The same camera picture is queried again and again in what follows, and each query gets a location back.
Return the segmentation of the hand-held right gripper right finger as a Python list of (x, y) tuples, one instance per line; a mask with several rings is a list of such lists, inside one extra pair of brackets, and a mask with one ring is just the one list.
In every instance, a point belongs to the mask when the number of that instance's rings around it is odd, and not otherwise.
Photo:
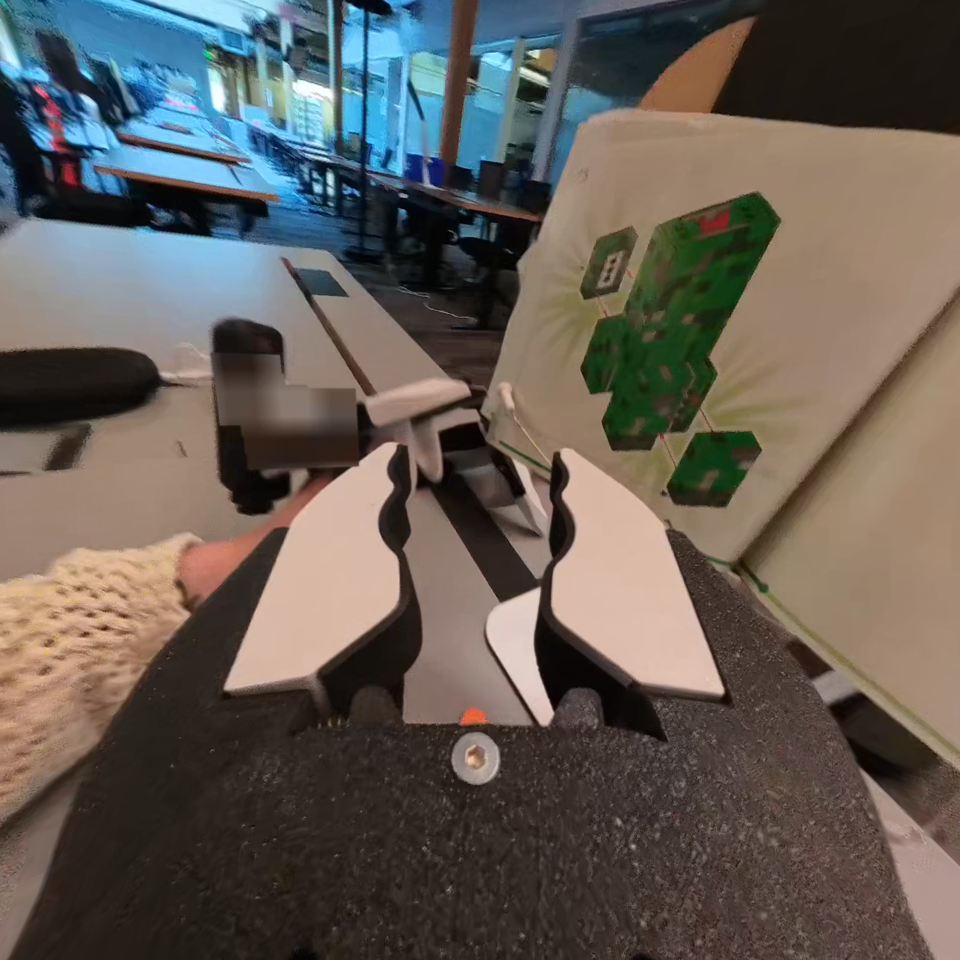
[(651, 697), (728, 702), (654, 511), (571, 448), (554, 455), (550, 499), (534, 655), (551, 708), (573, 689), (598, 693), (606, 716), (651, 716)]

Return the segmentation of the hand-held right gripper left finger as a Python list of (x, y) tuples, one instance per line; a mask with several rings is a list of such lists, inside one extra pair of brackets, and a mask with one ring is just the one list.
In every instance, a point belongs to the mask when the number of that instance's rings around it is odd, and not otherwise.
[(289, 526), (226, 675), (230, 699), (304, 692), (320, 716), (384, 690), (403, 709), (423, 643), (405, 546), (413, 474), (386, 442), (332, 480)]

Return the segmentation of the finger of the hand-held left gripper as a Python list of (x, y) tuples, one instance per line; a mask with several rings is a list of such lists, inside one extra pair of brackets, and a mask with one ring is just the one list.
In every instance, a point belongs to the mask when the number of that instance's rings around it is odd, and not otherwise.
[(411, 478), (441, 482), (442, 439), (450, 431), (474, 429), (468, 406), (471, 387), (449, 377), (428, 378), (367, 396), (358, 405), (361, 455), (396, 442), (407, 447)]

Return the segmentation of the person's left forearm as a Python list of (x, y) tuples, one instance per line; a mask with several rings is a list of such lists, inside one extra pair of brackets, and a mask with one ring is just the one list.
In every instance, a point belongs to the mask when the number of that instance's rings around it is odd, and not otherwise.
[(1, 586), (1, 823), (96, 748), (189, 615), (178, 574), (193, 534), (75, 549)]

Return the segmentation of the person's left hand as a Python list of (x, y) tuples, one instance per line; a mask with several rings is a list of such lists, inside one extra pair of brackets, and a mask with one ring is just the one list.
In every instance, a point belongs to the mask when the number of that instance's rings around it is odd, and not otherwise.
[(288, 529), (334, 478), (334, 471), (312, 471), (289, 501), (256, 528), (233, 538), (197, 541), (185, 546), (175, 565), (175, 582), (183, 606), (190, 612), (201, 606), (270, 534)]

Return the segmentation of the wooden book stand white base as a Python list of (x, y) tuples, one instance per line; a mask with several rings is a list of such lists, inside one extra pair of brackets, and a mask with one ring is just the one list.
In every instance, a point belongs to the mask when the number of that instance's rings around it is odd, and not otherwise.
[[(645, 112), (710, 114), (758, 17), (741, 18), (679, 56), (639, 101)], [(534, 651), (538, 589), (497, 605), (486, 619), (486, 640), (535, 724), (546, 725), (554, 710), (541, 680)]]

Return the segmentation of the orange-edged office desk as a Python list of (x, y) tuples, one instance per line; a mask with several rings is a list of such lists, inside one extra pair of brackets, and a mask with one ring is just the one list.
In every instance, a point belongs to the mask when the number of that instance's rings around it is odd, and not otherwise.
[(214, 133), (130, 122), (114, 138), (116, 145), (92, 159), (94, 171), (122, 181), (155, 207), (194, 216), (200, 234), (210, 234), (209, 206), (238, 210), (244, 234), (280, 202), (249, 156)]

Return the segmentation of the black zip pouch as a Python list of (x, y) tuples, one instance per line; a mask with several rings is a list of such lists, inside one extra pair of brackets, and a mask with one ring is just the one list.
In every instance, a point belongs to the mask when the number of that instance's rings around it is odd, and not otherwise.
[(108, 346), (1, 352), (1, 427), (87, 422), (137, 410), (162, 387), (148, 356)]

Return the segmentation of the long wooden office desk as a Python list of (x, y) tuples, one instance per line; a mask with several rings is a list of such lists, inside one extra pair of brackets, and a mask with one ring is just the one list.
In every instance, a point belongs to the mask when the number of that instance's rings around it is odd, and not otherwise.
[(390, 196), (394, 208), (413, 220), (414, 240), (420, 250), (417, 281), (424, 292), (442, 289), (449, 247), (478, 270), (472, 286), (476, 314), (459, 328), (488, 330), (496, 306), (507, 302), (500, 280), (518, 270), (545, 211), (540, 206), (518, 206), (499, 196), (424, 184), (395, 174), (372, 173), (368, 179)]

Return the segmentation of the open instruction booklet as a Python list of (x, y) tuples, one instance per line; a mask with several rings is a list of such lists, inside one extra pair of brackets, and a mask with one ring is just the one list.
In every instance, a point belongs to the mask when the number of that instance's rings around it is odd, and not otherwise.
[(542, 476), (570, 448), (737, 570), (958, 763), (910, 691), (958, 548), (958, 138), (618, 109), (579, 127), (483, 407)]

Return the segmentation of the black panel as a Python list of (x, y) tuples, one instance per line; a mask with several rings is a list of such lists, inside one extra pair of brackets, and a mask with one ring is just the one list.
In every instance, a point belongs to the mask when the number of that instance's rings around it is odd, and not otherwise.
[(714, 114), (959, 133), (957, 1), (770, 1)]

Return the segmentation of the wooden post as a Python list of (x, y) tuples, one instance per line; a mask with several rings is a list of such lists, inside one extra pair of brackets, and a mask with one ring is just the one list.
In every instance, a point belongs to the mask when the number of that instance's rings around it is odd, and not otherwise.
[(451, 7), (450, 37), (438, 139), (438, 155), (447, 169), (452, 168), (458, 161), (478, 8), (479, 1), (454, 1)]

